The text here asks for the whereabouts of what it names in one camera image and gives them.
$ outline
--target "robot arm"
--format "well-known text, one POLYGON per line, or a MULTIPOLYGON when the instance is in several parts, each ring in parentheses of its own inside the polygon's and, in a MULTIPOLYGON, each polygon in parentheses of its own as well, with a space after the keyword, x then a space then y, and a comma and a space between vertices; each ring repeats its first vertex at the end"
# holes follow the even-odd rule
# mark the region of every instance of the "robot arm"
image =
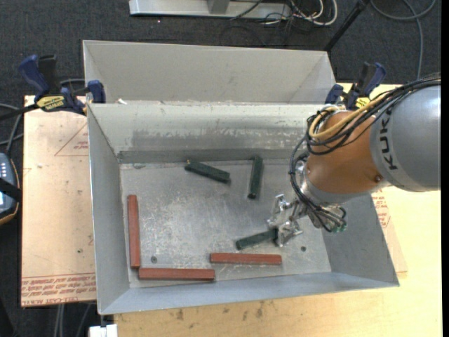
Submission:
POLYGON ((277 244, 300 233, 297 220, 305 216, 315 227, 344 230, 341 205, 385 185, 416 192, 439 189, 440 118, 440 75, 376 96, 355 111, 327 105, 310 117, 308 132, 290 159, 297 196, 290 203, 277 196, 269 220, 270 228, 278 229, 277 244), (296 157, 304 144, 308 152, 296 157))

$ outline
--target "red wooden block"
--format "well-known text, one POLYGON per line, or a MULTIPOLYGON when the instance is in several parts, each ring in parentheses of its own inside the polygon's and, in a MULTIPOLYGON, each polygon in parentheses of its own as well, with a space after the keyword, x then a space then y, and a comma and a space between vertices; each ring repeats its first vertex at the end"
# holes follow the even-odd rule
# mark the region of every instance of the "red wooden block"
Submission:
POLYGON ((185 279, 212 281, 215 271, 205 268, 140 268, 140 279, 185 279))
POLYGON ((138 198, 128 196, 129 259, 131 268, 140 267, 140 233, 138 198))
POLYGON ((211 263, 236 263, 244 265, 280 265, 281 255, 261 253, 211 253, 211 263))

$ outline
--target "clamp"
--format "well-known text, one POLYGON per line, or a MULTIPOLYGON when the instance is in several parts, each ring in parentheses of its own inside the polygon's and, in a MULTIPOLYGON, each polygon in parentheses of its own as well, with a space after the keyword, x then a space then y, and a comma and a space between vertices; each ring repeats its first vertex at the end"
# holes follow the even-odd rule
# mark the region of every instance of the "clamp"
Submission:
POLYGON ((346 108, 356 110, 358 108, 357 100, 368 97, 382 83, 386 75, 387 71, 378 62, 374 65, 365 62, 359 78, 352 84, 349 92, 345 93, 343 86, 335 84, 326 97, 326 104, 336 104, 343 97, 346 108))
MULTIPOLYGON (((20 63, 19 72, 28 84, 37 89, 34 108, 40 108, 45 112, 67 111, 86 114, 86 104, 78 100, 68 88, 62 87, 58 81, 54 55, 41 58, 31 55, 20 63)), ((76 92, 89 93, 91 97, 88 102, 106 102, 105 90, 98 80, 89 81, 86 88, 76 92)))

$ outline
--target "bin floor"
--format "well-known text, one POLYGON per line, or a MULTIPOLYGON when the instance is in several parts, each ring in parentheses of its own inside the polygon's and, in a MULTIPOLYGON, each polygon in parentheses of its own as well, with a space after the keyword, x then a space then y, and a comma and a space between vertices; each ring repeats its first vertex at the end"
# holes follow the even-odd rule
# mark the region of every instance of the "bin floor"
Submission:
MULTIPOLYGON (((221 183, 188 172, 185 164, 121 165, 123 205, 126 206, 129 194, 138 196, 141 266, 214 268, 219 281, 330 272, 322 232, 308 218, 300 221, 304 233, 285 247, 264 242, 242 251, 281 254, 280 266, 211 265, 210 253, 238 252, 236 240, 267 231, 266 221, 275 196, 284 193, 291 200, 293 191, 287 160, 264 160, 256 199, 247 198, 251 161, 204 163, 229 172, 231 182, 221 183)), ((124 220, 128 243, 126 216, 124 220)), ((142 281, 130 268, 128 273, 130 287, 186 284, 142 281)))

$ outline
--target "dark green block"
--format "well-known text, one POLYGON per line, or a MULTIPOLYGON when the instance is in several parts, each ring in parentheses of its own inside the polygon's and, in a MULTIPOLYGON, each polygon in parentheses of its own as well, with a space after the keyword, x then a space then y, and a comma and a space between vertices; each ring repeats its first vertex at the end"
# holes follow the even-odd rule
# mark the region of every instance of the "dark green block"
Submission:
POLYGON ((220 170, 218 168, 202 164, 201 162, 187 160, 187 164, 184 169, 197 173, 213 180, 220 181, 222 183, 227 183, 229 181, 229 172, 220 170))
POLYGON ((278 238, 278 230, 268 230, 266 232, 254 234, 253 236, 245 237, 236 242, 236 248, 238 250, 247 249, 248 247, 253 247, 257 244, 261 244, 265 241, 274 241, 278 238))
POLYGON ((255 199, 259 193, 260 183, 262 182, 262 167, 262 157, 256 156, 253 160, 253 169, 251 170, 249 199, 255 199))

